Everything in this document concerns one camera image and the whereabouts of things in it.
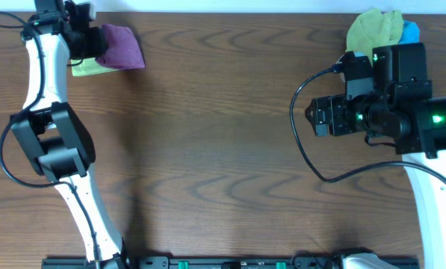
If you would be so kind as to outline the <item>large pink cloth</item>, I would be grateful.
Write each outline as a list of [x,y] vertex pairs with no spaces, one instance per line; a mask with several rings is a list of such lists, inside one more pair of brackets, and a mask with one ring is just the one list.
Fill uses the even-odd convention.
[[122,70],[146,67],[137,39],[129,27],[104,24],[102,30],[108,49],[96,58],[99,65]]

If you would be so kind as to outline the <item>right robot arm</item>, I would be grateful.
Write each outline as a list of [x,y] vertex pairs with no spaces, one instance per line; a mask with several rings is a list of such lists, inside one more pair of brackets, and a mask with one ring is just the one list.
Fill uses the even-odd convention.
[[365,133],[399,155],[414,193],[427,268],[446,268],[446,97],[433,96],[422,43],[347,52],[329,68],[344,93],[313,99],[306,119],[319,136]]

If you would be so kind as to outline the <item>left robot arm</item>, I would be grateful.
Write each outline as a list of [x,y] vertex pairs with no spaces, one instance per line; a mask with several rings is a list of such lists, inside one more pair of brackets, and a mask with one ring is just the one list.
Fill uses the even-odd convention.
[[36,13],[21,32],[29,56],[29,86],[23,108],[11,116],[2,137],[13,133],[31,167],[68,207],[84,242],[82,260],[47,259],[44,268],[130,268],[118,229],[96,185],[96,150],[89,131],[67,99],[71,61],[101,56],[108,48],[94,1],[35,1]]

